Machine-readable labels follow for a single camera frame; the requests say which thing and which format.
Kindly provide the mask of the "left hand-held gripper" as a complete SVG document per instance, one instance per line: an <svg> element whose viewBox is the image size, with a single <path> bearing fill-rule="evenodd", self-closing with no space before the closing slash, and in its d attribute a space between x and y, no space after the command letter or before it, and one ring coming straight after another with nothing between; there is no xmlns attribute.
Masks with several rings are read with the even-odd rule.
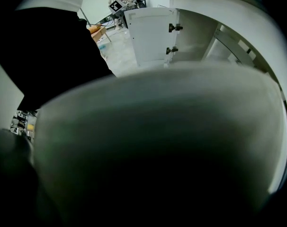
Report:
<svg viewBox="0 0 287 227"><path fill-rule="evenodd" d="M134 7L132 0L114 0L110 5L109 9L115 18L120 20L125 19L124 12L131 10Z"/></svg>

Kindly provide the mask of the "white vanity cabinet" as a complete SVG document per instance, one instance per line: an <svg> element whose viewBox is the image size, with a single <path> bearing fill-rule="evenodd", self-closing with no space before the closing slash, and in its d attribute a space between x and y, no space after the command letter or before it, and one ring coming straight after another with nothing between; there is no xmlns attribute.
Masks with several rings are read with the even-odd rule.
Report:
<svg viewBox="0 0 287 227"><path fill-rule="evenodd" d="M178 60L230 61L263 71L287 104L287 42L273 18L247 0L170 0L179 11Z"/></svg>

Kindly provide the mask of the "wooden stool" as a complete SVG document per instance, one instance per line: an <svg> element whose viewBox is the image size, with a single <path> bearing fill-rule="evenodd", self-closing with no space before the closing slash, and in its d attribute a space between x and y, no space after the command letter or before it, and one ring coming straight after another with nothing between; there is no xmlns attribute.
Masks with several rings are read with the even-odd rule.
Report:
<svg viewBox="0 0 287 227"><path fill-rule="evenodd" d="M111 42L109 36L107 35L107 30L105 26L102 25L93 25L88 28L90 35L95 43L97 43L103 35Z"/></svg>

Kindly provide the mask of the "person's black trousers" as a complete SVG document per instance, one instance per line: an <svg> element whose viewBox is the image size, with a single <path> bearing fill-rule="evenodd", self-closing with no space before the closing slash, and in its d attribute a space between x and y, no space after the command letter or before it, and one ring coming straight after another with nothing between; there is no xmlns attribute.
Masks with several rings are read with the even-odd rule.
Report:
<svg viewBox="0 0 287 227"><path fill-rule="evenodd" d="M24 94L19 110L36 110L65 91L112 75L86 21L52 8L0 17L0 64Z"/></svg>

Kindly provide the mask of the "cluttered storage shelf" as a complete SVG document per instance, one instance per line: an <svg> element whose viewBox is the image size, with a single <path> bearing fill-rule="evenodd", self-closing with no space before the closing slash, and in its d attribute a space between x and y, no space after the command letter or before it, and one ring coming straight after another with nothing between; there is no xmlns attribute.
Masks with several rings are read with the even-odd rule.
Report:
<svg viewBox="0 0 287 227"><path fill-rule="evenodd" d="M11 120L10 131L33 143L37 115L38 111L17 110Z"/></svg>

